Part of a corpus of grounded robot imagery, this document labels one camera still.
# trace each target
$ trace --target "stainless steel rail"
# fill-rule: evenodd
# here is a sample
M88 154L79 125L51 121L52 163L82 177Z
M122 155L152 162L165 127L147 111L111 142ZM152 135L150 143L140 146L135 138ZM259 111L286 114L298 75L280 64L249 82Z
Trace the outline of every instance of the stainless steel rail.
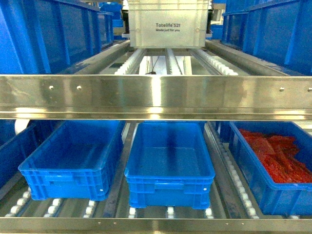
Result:
M312 77L0 76L0 118L311 120Z
M61 74L98 74L104 68L113 64L119 57L123 56L130 49L130 41L125 41L122 44L117 44L109 49L88 58L82 62L76 63L65 69Z

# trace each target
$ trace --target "metal frame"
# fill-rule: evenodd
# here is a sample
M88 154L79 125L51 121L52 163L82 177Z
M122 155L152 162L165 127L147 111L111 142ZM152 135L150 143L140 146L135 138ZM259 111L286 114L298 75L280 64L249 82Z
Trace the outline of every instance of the metal frame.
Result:
M215 45L211 50L230 61L234 58L231 54L229 59L226 50ZM79 75L0 76L0 118L312 120L312 77L289 77L254 60L237 66L252 74L274 76L87 75L100 72L127 51L129 42L65 71L72 74L80 70ZM130 125L119 172L125 166L135 126L135 122ZM103 214L110 218L3 217L0 233L303 234L312 231L312 219L244 219L246 210L235 200L238 194L226 175L218 141L211 129L204 136L214 155L216 187L222 195L227 219L112 218L116 217L118 190L123 183L123 177L116 176Z
M312 120L312 77L0 76L0 118Z

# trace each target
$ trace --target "crate rim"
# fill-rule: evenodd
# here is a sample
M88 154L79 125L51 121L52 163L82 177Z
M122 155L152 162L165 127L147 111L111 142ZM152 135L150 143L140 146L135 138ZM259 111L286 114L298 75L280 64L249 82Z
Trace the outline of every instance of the crate rim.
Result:
M140 123L139 125L138 125L138 127L137 127L137 132L138 132L138 130L139 130L139 128L142 128L142 126L144 126L144 125L150 125L150 124L168 124L168 123L174 123L174 124L181 124L181 125L193 125L193 126L195 126L195 128L199 131L199 133L200 134L202 134L202 130L201 130L201 128L200 128L200 126L199 126L199 124L198 123L194 123L194 122L189 122L189 123L187 123L187 122L166 122L166 121L153 121L153 120L151 120L150 122L149 121L144 121L144 122L142 122L142 123ZM200 178L195 178L195 176L157 176L157 175L131 175L131 174L129 174L129 169L128 169L128 167L126 166L126 168L125 168L125 172L124 172L124 174L125 174L125 176L126 176L126 178L128 179L176 179L176 180L182 180L182 179L189 179L189 180L213 180L214 179L214 177L215 177L215 169L214 169L214 167L213 167L213 164L212 164L212 162L211 162L211 159L210 159L210 154L209 154L209 152L208 152L208 149L207 149L207 147L206 147L206 142L205 142L205 140L204 140L204 137L200 137L200 143L201 144L203 144L204 146L205 146L205 148L206 148L206 150L205 150L205 156L207 156L208 157L208 160L209 160L209 167L208 167L208 169L209 169L209 173L210 173L210 175L209 176L200 176Z
M32 153L31 153L31 155L32 154L34 154L34 153L36 153L37 151L39 151L39 150L41 150L41 148L44 146L44 143L46 142L46 141L50 141L50 138L52 138L54 135L56 135L56 134L58 134L58 131L61 129L61 128L65 128L66 127L66 124L68 123L68 122L73 122L73 121L75 121L75 120L70 120L70 121L64 121L57 129L55 129L51 134L50 134L50 136L39 146L39 147L37 147ZM110 151L110 149L112 148L112 145L113 145L113 142L116 140L116 134L118 134L118 131L115 131L114 132L114 135L111 137L111 141L109 142L109 144L108 144L108 146L107 146L107 151L106 151L106 153L105 153L105 155L106 154L108 154L108 152ZM29 160L30 160L30 158L31 158L31 155L23 162L23 163L21 163L20 165L19 165L19 167L18 167L18 170L20 170L20 171L25 171L24 169L23 169L23 165L26 163L26 162L28 162ZM106 162L107 161L104 161L102 164L101 164L101 166L100 167L98 167L98 168L90 168L90 169L70 169L70 172L68 171L69 169L50 169L50 168L28 168L27 169L27 171L31 171L31 172L47 172L47 170L48 171L50 171L50 172L60 172L60 173L62 173L62 172L67 172L67 173L79 173L79 172L98 172L98 171L100 171L100 170L102 170L103 169L103 167L105 167L105 164L106 164Z
M257 155L254 153L252 150L251 146L247 143L243 135L240 133L239 129L235 126L235 123L239 121L230 121L230 127L231 129L239 136L241 137L241 143L247 148L247 151L249 154L252 156L252 160L255 164L255 166L262 172L261 176L266 180L268 183L269 187L274 190L282 190L282 191L287 191L287 190L306 190L308 192L312 192L312 183L275 183L267 170L265 170L264 166L262 165L261 161L258 159ZM294 125L295 127L300 128L297 124L293 122L283 122L283 123L289 123Z
M65 3L68 5L78 6L78 7L86 8L86 9L93 10L93 11L100 11L98 7L88 5L78 0L53 0L53 1L58 1L58 2Z
M3 145L0 146L0 150L2 150L4 147L6 147L8 144L10 144L12 141L14 141L14 139L19 138L21 135L23 135L24 132L29 132L30 130L35 128L35 124L32 123L30 125L28 125L23 131L21 131L20 133L18 133L17 135L15 135L14 137L12 137L11 139L9 139L7 142L5 142Z

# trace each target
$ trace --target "white roller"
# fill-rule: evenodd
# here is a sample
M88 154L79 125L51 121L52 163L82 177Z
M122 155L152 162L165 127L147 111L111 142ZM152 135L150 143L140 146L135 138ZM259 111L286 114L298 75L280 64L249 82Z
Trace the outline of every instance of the white roller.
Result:
M17 201L17 205L18 206L23 206L23 205L25 205L26 204L26 202L27 202L27 200L26 199L24 199L24 198L20 198L18 201Z
M29 124L30 119L17 119L15 121L15 134L19 134L20 132L24 131L28 124Z
M97 203L96 201L90 200L89 203L88 203L88 206L95 206L96 203Z
M59 205L61 204L61 202L62 202L62 199L57 198L57 199L54 199L54 200L52 201L52 205L53 205L53 206L59 206Z
M15 205L11 208L10 213L12 214L17 214L20 211L20 206L19 205Z
M58 207L57 206L50 206L48 208L48 213L49 214L55 214L55 212L58 210Z

